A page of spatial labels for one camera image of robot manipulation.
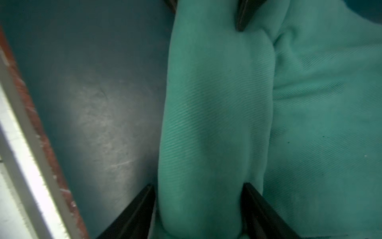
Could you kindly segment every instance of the green towel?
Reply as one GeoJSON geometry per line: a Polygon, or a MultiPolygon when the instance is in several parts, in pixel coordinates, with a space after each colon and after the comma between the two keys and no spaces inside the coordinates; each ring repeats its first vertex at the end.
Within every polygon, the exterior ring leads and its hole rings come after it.
{"type": "Polygon", "coordinates": [[[178,4],[155,237],[240,237],[244,182],[302,237],[382,237],[382,26],[268,0],[239,33],[236,8],[178,4]]]}

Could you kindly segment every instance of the dark gray surface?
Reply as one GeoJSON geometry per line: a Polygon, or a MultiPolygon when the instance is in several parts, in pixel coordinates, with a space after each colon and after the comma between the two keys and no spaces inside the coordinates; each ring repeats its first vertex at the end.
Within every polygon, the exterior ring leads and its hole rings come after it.
{"type": "Polygon", "coordinates": [[[173,14],[161,0],[0,6],[23,79],[95,238],[156,182],[173,14]]]}
{"type": "Polygon", "coordinates": [[[382,23],[382,0],[345,0],[347,6],[361,15],[376,23],[382,23]]]}

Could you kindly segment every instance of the twill fabric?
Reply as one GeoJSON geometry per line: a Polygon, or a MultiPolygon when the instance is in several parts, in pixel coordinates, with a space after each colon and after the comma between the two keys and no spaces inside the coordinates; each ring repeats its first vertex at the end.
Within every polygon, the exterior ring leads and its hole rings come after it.
{"type": "Polygon", "coordinates": [[[382,238],[382,26],[267,0],[240,33],[236,9],[179,1],[153,238],[248,238],[245,182],[301,237],[382,238]]]}

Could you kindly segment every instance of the folded cloth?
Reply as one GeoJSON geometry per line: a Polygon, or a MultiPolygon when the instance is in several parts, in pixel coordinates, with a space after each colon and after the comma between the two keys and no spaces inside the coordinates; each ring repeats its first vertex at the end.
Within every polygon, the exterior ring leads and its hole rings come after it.
{"type": "Polygon", "coordinates": [[[242,236],[244,182],[302,237],[381,229],[382,26],[268,0],[239,33],[236,8],[179,1],[154,237],[242,236]]]}

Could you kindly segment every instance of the red edge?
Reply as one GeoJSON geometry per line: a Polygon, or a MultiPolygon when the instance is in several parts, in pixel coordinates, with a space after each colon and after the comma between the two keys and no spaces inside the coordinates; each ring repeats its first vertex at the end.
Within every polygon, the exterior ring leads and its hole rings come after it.
{"type": "Polygon", "coordinates": [[[49,166],[52,169],[53,177],[57,181],[57,184],[60,188],[61,195],[64,197],[66,205],[68,206],[71,215],[73,216],[77,228],[79,230],[79,234],[83,239],[89,239],[89,235],[86,230],[86,226],[84,221],[78,211],[76,202],[73,199],[73,196],[66,184],[65,177],[61,171],[60,165],[58,164],[56,155],[50,145],[50,141],[44,132],[44,128],[42,127],[41,120],[37,111],[34,107],[32,98],[29,96],[28,89],[21,78],[21,74],[17,68],[17,64],[15,58],[13,57],[12,51],[8,45],[3,29],[0,26],[0,48],[2,49],[5,60],[7,60],[6,66],[8,67],[8,71],[10,72],[13,83],[16,86],[16,89],[20,95],[21,100],[24,103],[25,110],[28,114],[30,121],[32,122],[33,128],[39,136],[42,150],[45,153],[45,157],[48,160],[49,166]]]}

